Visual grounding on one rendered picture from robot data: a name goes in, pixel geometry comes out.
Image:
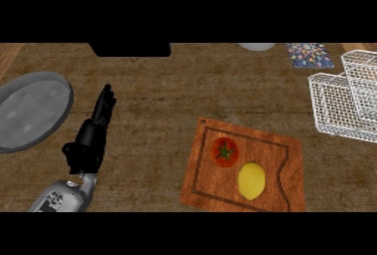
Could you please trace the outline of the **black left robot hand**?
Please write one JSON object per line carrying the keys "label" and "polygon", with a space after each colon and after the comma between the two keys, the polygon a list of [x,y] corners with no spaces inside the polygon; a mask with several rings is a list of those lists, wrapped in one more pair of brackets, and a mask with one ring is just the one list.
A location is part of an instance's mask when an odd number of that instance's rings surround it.
{"label": "black left robot hand", "polygon": [[84,120],[74,142],[62,147],[71,174],[98,173],[107,148],[107,132],[117,103],[112,86],[105,85],[92,117]]}

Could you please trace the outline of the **yellow lemon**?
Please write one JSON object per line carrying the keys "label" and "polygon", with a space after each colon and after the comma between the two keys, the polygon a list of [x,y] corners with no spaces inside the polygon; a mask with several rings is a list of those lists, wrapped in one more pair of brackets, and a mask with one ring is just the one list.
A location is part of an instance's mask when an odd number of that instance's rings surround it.
{"label": "yellow lemon", "polygon": [[249,162],[238,172],[238,193],[247,199],[254,199],[265,188],[265,170],[256,162]]}

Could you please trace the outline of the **brown wooden cutting board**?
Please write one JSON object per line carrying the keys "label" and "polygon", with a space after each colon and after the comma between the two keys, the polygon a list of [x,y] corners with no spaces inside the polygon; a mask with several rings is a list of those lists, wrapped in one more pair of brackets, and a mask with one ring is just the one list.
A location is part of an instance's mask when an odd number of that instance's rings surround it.
{"label": "brown wooden cutting board", "polygon": [[[238,161],[213,163],[210,147],[219,137],[234,139]],[[241,167],[256,162],[265,170],[265,188],[247,200],[238,193]],[[300,140],[207,118],[197,119],[181,202],[209,211],[303,211],[303,163]]]}

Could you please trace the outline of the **grey round pan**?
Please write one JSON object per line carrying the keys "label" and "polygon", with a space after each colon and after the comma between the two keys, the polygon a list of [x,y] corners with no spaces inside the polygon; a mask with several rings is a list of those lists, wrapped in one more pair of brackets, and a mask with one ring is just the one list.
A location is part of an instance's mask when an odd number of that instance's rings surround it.
{"label": "grey round pan", "polygon": [[0,86],[0,153],[37,145],[58,130],[73,104],[73,86],[59,73],[34,72]]}

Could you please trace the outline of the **black appliance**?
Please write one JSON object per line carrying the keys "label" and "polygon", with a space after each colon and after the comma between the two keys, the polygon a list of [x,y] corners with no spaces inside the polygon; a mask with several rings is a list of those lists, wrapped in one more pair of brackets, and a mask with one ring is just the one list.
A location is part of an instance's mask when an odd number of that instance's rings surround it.
{"label": "black appliance", "polygon": [[169,57],[169,43],[90,43],[99,57]]}

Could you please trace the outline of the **red tomato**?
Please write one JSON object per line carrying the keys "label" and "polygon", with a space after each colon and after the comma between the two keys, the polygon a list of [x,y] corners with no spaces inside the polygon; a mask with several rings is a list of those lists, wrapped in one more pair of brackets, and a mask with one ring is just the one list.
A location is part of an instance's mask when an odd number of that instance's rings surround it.
{"label": "red tomato", "polygon": [[238,161],[238,147],[229,137],[219,137],[210,147],[213,163],[220,167],[232,167]]}

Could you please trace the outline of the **white round bowl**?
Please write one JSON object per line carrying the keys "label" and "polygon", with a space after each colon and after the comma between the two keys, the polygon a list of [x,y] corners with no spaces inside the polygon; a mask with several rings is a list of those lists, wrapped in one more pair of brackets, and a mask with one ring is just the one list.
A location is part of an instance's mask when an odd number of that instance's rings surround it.
{"label": "white round bowl", "polygon": [[274,43],[240,43],[240,47],[249,51],[268,51],[275,46]]}

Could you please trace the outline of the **colourful patterned box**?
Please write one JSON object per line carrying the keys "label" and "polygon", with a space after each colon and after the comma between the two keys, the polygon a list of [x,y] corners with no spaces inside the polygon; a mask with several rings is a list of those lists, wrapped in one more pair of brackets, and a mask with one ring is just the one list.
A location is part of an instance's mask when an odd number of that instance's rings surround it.
{"label": "colourful patterned box", "polygon": [[294,68],[330,69],[334,67],[322,43],[287,43],[285,49]]}

